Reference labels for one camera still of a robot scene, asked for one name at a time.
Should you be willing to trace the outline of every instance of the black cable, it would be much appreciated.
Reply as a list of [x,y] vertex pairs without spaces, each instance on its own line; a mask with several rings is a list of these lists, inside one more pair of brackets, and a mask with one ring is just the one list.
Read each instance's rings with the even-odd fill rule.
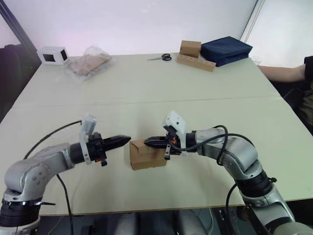
[[67,187],[65,186],[63,180],[61,179],[61,177],[59,176],[59,174],[57,174],[57,177],[59,179],[59,181],[61,182],[63,188],[64,188],[64,193],[65,193],[65,198],[67,200],[67,210],[68,210],[68,215],[69,215],[69,223],[70,223],[70,234],[73,235],[74,234],[74,229],[73,229],[73,216],[72,216],[72,212],[70,210],[70,206],[69,206],[69,199],[68,199],[68,194],[67,194]]
[[[38,141],[30,150],[29,152],[25,155],[24,157],[24,160],[28,158],[28,156],[35,150],[35,148],[41,144],[43,141],[45,141],[46,139],[48,139],[50,136],[52,136],[53,134],[55,134],[56,132],[68,127],[68,126],[71,126],[71,125],[74,125],[74,124],[82,124],[82,121],[81,120],[78,120],[78,121],[75,121],[75,122],[71,122],[67,125],[64,125],[64,126],[61,126],[60,128],[52,131],[50,134],[46,135],[45,137],[43,137],[40,141]],[[57,174],[57,178],[58,180],[60,181],[60,183],[62,184],[62,187],[64,189],[64,192],[65,192],[65,198],[66,198],[66,201],[67,201],[67,210],[68,210],[68,215],[69,215],[69,222],[70,222],[70,233],[71,235],[74,234],[74,230],[73,230],[73,217],[72,217],[72,212],[70,210],[70,205],[69,205],[69,199],[68,199],[68,194],[67,194],[67,187],[65,186],[63,180],[61,179],[61,177],[59,176],[59,174]]]
[[224,142],[223,142],[222,148],[221,148],[221,150],[220,150],[220,152],[219,152],[219,154],[218,154],[218,156],[216,158],[216,163],[217,163],[217,165],[223,165],[221,163],[221,157],[222,157],[222,154],[224,153],[224,151],[226,149],[226,145],[227,145],[227,142],[228,142],[228,130],[223,125],[218,125],[218,126],[215,126],[213,128],[219,128],[219,127],[224,129],[224,131],[225,131],[225,138],[224,138]]
[[226,216],[227,216],[226,222],[227,222],[227,224],[228,224],[229,229],[231,230],[231,231],[230,231],[231,234],[235,234],[235,232],[234,232],[233,226],[231,225],[231,220],[230,220],[229,199],[230,199],[231,193],[233,192],[233,190],[235,189],[236,186],[237,186],[237,184],[234,184],[234,185],[230,188],[230,190],[228,191],[228,194],[227,194],[227,197],[226,197],[226,206],[225,206],[225,208],[226,208]]
[[176,151],[181,151],[181,152],[186,151],[186,152],[187,152],[187,151],[192,151],[192,150],[194,150],[194,149],[196,149],[196,148],[198,148],[198,147],[201,147],[202,145],[204,145],[204,144],[206,144],[206,143],[209,143],[209,142],[211,142],[211,141],[213,141],[213,140],[216,140],[216,139],[221,138],[221,137],[226,137],[226,136],[237,136],[237,137],[240,137],[240,138],[242,138],[242,139],[248,141],[250,144],[253,145],[253,143],[251,142],[251,140],[249,140],[247,137],[245,137],[245,136],[243,136],[243,135],[240,135],[240,134],[234,134],[234,133],[217,135],[217,136],[214,136],[214,137],[212,137],[212,138],[209,138],[209,139],[207,139],[207,140],[205,140],[205,141],[203,141],[203,142],[201,142],[201,143],[197,143],[197,144],[195,144],[195,145],[193,145],[193,146],[191,146],[191,147],[188,147],[188,148],[179,148],[179,147],[177,147],[176,145],[174,145],[171,140],[169,140],[168,143],[169,143],[169,145],[170,145],[173,149],[175,149]]
[[50,134],[48,134],[48,135],[46,135],[45,137],[43,137],[40,141],[38,141],[38,142],[29,150],[29,152],[25,155],[24,160],[28,158],[28,156],[32,153],[32,151],[35,150],[35,148],[37,148],[37,146],[38,146],[39,144],[41,144],[43,141],[45,141],[46,139],[48,139],[48,138],[49,138],[50,136],[52,136],[54,133],[56,133],[56,132],[58,132],[58,131],[60,131],[60,130],[62,130],[62,129],[64,129],[64,128],[68,127],[68,126],[77,124],[77,123],[82,124],[82,121],[79,120],[79,121],[75,121],[75,122],[69,123],[69,124],[67,124],[67,125],[65,125],[65,126],[61,126],[60,128],[58,128],[58,129],[52,131]]

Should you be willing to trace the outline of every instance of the robotic arm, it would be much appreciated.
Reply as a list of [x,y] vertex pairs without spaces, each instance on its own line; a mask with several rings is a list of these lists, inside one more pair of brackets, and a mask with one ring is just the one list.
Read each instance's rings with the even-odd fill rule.
[[[145,144],[154,148],[166,148],[166,159],[170,159],[170,154],[187,151],[216,160],[223,148],[224,130],[211,128],[185,133],[185,121],[174,111],[165,118],[163,127],[168,131],[166,137],[150,137]],[[227,145],[220,162],[235,180],[246,206],[250,209],[250,220],[254,217],[259,221],[258,228],[252,223],[255,229],[261,228],[263,234],[313,235],[311,228],[295,222],[291,210],[273,184],[274,180],[268,178],[264,172],[252,143],[232,135],[234,134],[227,137]],[[216,136],[221,137],[204,142]]]
[[80,143],[64,143],[43,149],[33,157],[14,163],[5,174],[7,186],[0,212],[0,235],[37,234],[45,187],[56,174],[72,169],[76,164],[91,161],[107,164],[106,151],[125,145],[131,138],[114,136],[102,139],[93,133],[96,120],[82,121]]

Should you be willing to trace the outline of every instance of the person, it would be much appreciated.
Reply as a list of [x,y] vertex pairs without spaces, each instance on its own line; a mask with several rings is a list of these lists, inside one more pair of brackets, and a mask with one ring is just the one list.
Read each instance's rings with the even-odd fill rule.
[[309,81],[311,88],[304,91],[304,97],[294,110],[306,128],[313,134],[313,56],[306,57],[304,64],[296,68],[259,66],[271,82],[292,83]]

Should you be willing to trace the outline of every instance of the cardboard box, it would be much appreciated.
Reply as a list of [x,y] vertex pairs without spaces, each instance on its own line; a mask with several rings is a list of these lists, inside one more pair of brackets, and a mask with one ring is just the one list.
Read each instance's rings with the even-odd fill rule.
[[201,42],[182,41],[179,53],[194,58],[198,58],[201,50]]
[[210,71],[210,72],[214,70],[215,65],[216,65],[216,63],[211,62],[211,61],[198,59],[198,58],[194,58],[194,57],[186,56],[186,55],[178,55],[177,62],[183,65],[188,65],[191,67],[195,67],[195,68]]
[[133,170],[165,166],[165,149],[156,149],[144,144],[144,140],[130,141],[131,166]]

